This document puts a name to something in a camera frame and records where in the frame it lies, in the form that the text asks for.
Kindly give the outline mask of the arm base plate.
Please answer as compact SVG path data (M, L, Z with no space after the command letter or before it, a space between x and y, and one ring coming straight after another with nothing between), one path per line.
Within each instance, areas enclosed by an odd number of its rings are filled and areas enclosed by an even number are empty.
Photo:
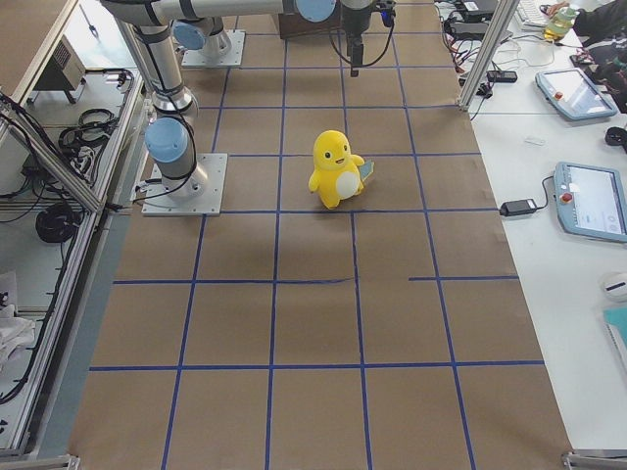
M219 215L221 210L228 155L202 153L188 180L179 182L163 178L157 164L151 177L160 182L149 185L142 213L146 216Z
M240 67L246 33L242 29L223 30L184 39L182 66L187 69L221 69Z

